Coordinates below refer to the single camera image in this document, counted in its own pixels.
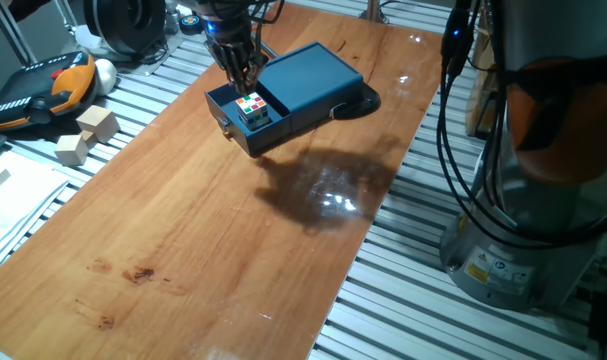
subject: metal slotted surface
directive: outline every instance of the metal slotted surface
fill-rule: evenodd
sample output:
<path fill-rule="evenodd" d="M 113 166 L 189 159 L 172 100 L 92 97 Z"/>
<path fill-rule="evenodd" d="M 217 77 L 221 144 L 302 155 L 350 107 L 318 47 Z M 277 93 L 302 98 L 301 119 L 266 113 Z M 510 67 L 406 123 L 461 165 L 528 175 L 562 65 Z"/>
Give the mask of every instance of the metal slotted surface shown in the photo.
<path fill-rule="evenodd" d="M 367 7 L 367 0 L 288 2 L 349 16 Z M 391 25 L 442 33 L 449 9 L 407 2 L 390 4 L 384 13 Z M 203 36 L 186 37 L 149 77 L 119 75 L 115 90 L 98 105 L 114 111 L 121 131 L 108 144 L 97 144 L 85 165 L 58 165 L 53 143 L 9 142 L 11 151 L 57 166 L 70 179 L 15 250 L 212 64 L 203 41 Z M 465 69 L 447 109 L 451 147 L 468 183 L 483 147 L 480 140 L 465 136 L 464 112 L 475 77 L 474 70 Z M 490 308 L 469 298 L 440 270 L 440 237 L 460 210 L 436 157 L 438 106 L 437 94 L 309 359 L 607 359 L 607 348 L 600 352 L 587 338 L 590 304 L 570 299 L 555 314 Z M 7 358 L 0 354 L 0 359 Z"/>

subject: small colorful cube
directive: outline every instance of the small colorful cube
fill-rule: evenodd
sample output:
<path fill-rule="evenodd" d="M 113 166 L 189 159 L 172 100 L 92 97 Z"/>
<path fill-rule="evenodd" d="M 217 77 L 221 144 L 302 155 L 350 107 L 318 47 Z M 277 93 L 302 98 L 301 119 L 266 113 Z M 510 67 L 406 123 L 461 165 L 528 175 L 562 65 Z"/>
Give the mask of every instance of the small colorful cube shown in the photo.
<path fill-rule="evenodd" d="M 270 122 L 267 104 L 257 93 L 236 100 L 236 105 L 238 105 L 239 116 L 248 129 L 256 130 Z"/>

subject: light wooden cube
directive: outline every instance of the light wooden cube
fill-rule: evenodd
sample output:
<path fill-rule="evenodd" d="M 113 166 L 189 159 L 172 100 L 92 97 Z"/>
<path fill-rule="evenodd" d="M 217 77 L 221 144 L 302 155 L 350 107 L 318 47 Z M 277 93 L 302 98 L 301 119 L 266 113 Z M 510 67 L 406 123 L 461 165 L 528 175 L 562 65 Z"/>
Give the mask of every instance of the light wooden cube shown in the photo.
<path fill-rule="evenodd" d="M 101 143 L 106 143 L 121 128 L 114 113 L 100 106 L 92 105 L 76 121 L 81 130 L 93 132 Z"/>
<path fill-rule="evenodd" d="M 93 133 L 91 131 L 87 131 L 87 130 L 81 131 L 81 137 L 83 138 L 83 141 L 85 141 L 85 145 L 87 145 L 88 149 L 93 148 L 94 145 L 96 145 L 96 143 L 99 141 L 96 138 L 95 133 Z"/>
<path fill-rule="evenodd" d="M 65 166 L 80 166 L 85 163 L 89 149 L 81 135 L 63 135 L 56 144 L 54 153 Z"/>

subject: wooden tabletop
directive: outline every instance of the wooden tabletop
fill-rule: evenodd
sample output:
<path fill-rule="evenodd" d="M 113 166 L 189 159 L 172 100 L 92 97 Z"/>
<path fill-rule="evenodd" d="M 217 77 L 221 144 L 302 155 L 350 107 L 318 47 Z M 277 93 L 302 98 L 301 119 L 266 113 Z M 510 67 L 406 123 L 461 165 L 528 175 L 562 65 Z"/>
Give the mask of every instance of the wooden tabletop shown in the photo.
<path fill-rule="evenodd" d="M 212 67 L 0 267 L 14 359 L 304 359 L 430 104 L 440 36 L 287 5 L 263 39 L 320 41 L 382 106 L 252 159 Z"/>

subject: open box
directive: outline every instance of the open box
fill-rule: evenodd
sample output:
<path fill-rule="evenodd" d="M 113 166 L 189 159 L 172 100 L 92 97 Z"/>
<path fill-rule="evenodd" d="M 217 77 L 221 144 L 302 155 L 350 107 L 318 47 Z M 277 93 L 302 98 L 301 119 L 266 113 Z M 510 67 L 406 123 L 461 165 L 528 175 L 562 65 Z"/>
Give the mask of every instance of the open box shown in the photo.
<path fill-rule="evenodd" d="M 258 155 L 279 140 L 327 119 L 340 104 L 362 98 L 363 76 L 318 42 L 270 61 L 256 87 L 267 103 L 270 123 L 254 131 L 241 121 L 233 86 L 206 92 L 210 112 L 221 128 L 249 154 Z"/>

